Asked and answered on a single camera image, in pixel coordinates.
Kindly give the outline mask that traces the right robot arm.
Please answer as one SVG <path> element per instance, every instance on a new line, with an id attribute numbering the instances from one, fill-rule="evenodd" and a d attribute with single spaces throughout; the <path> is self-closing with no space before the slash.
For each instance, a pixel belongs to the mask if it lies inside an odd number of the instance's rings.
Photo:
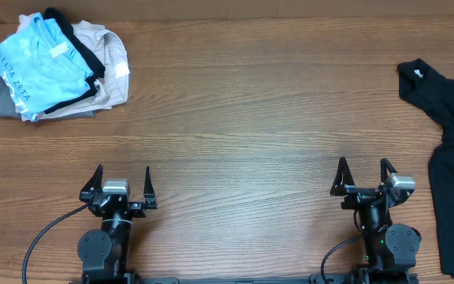
<path id="1" fill-rule="evenodd" d="M 360 235 L 334 246 L 324 256 L 320 274 L 325 283 L 401 284 L 419 281 L 410 269 L 416 265 L 421 234 L 411 226 L 394 223 L 389 213 L 390 208 L 407 201 L 415 191 L 415 181 L 410 175 L 398 173 L 386 158 L 380 160 L 380 170 L 378 187 L 359 187 L 346 158 L 339 159 L 330 194 L 344 198 L 341 208 L 353 211 L 354 224 Z M 366 263 L 355 265 L 346 274 L 327 276 L 325 264 L 329 257 L 356 241 L 364 244 Z"/>

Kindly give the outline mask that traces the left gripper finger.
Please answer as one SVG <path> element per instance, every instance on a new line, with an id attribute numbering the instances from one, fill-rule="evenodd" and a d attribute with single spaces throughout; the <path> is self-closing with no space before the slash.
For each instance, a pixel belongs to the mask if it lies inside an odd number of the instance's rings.
<path id="1" fill-rule="evenodd" d="M 103 165 L 99 164 L 91 178 L 80 190 L 81 193 L 95 192 L 102 189 Z"/>
<path id="2" fill-rule="evenodd" d="M 143 195 L 145 198 L 146 203 L 154 203 L 155 202 L 155 192 L 151 182 L 151 174 L 149 166 L 146 167 L 145 172 L 145 184 L 143 187 Z"/>

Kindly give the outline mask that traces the black polo shirt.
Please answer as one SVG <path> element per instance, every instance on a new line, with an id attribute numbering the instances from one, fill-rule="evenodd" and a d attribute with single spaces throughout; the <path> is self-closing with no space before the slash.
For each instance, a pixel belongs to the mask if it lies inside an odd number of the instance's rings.
<path id="1" fill-rule="evenodd" d="M 441 272 L 454 278 L 454 80 L 421 58 L 397 66 L 399 96 L 442 127 L 428 164 Z"/>

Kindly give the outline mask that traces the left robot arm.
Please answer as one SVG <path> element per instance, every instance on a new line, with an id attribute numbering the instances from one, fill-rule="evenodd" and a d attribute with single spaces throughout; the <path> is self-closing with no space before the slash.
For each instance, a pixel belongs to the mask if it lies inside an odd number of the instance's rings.
<path id="1" fill-rule="evenodd" d="M 145 170 L 144 200 L 130 200 L 126 179 L 102 180 L 103 166 L 80 190 L 79 199 L 88 210 L 102 219 L 101 227 L 85 233 L 78 242 L 77 254 L 82 261 L 82 283 L 141 283 L 134 269 L 128 268 L 128 256 L 134 219 L 147 216 L 158 208 L 150 170 Z"/>

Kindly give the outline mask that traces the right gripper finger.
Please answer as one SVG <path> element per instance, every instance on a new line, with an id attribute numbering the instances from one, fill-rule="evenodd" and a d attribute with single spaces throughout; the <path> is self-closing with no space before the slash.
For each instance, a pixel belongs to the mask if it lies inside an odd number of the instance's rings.
<path id="1" fill-rule="evenodd" d="M 355 188 L 355 182 L 344 156 L 340 157 L 337 173 L 330 190 L 331 196 L 346 196 Z"/>
<path id="2" fill-rule="evenodd" d="M 392 184 L 392 174 L 397 171 L 387 158 L 380 160 L 381 183 L 380 186 L 390 186 Z"/>

